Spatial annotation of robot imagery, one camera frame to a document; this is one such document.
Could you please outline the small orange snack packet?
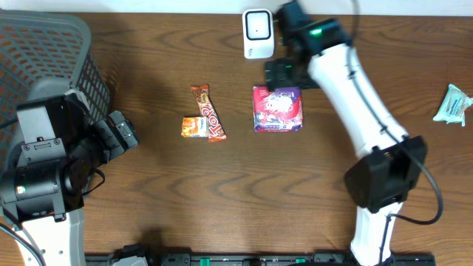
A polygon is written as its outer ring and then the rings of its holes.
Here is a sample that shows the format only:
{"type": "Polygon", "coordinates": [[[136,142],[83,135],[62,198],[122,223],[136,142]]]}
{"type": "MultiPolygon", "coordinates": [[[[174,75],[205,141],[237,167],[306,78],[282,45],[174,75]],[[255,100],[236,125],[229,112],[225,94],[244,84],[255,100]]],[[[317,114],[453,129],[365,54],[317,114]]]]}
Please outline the small orange snack packet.
{"type": "Polygon", "coordinates": [[[181,135],[183,137],[208,137],[208,118],[184,117],[181,135]]]}

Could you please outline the teal white snack packet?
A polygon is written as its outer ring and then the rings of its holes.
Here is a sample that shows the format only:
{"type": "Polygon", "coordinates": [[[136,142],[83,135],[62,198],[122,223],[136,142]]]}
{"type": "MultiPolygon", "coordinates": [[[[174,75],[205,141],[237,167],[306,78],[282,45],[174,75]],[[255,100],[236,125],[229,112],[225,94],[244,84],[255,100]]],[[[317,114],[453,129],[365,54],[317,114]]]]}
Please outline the teal white snack packet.
{"type": "Polygon", "coordinates": [[[432,118],[434,121],[445,121],[446,123],[460,123],[466,125],[465,111],[472,105],[472,98],[462,92],[454,84],[449,84],[445,97],[437,114],[432,118]]]}

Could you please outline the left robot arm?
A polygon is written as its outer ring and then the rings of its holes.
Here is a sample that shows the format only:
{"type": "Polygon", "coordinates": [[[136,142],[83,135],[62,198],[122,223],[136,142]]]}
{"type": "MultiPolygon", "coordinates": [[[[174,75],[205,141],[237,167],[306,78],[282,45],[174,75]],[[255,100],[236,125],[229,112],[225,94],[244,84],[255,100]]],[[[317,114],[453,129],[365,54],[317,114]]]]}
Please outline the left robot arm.
{"type": "Polygon", "coordinates": [[[17,163],[1,176],[1,229],[26,265],[85,265],[84,197],[93,174],[139,140],[119,111],[91,122],[75,92],[17,108],[24,138],[17,163]]]}

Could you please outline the purple snack packet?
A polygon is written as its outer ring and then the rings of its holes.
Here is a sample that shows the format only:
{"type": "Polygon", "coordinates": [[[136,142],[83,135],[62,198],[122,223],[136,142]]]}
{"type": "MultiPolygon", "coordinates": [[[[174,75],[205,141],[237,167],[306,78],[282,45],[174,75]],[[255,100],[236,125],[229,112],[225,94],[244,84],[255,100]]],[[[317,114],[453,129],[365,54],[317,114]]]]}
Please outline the purple snack packet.
{"type": "Polygon", "coordinates": [[[266,86],[253,88],[255,132],[295,132],[303,126],[302,92],[285,87],[270,92],[266,86]]]}

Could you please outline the orange chocolate bar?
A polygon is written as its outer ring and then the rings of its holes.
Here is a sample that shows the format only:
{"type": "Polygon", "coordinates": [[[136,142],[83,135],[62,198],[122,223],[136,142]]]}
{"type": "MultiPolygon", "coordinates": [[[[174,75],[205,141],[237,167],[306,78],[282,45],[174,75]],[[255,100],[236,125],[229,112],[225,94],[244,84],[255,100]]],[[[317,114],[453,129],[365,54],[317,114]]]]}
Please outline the orange chocolate bar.
{"type": "Polygon", "coordinates": [[[210,86],[191,86],[191,92],[196,99],[202,116],[208,118],[208,141],[219,142],[227,139],[217,112],[209,96],[210,86]]]}

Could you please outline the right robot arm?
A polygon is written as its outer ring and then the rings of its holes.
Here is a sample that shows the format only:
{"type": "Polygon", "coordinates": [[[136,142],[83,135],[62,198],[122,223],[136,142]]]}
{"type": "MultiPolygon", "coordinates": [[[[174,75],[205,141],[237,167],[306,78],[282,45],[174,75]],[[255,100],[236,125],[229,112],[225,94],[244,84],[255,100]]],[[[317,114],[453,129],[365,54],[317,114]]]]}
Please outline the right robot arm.
{"type": "Polygon", "coordinates": [[[353,260],[392,262],[395,217],[418,183],[426,144],[410,137],[385,107],[361,66],[353,35],[338,20],[314,21],[297,1],[283,4],[275,17],[287,56],[266,63],[268,88],[317,88],[327,96],[358,159],[344,175],[357,206],[353,260]]]}

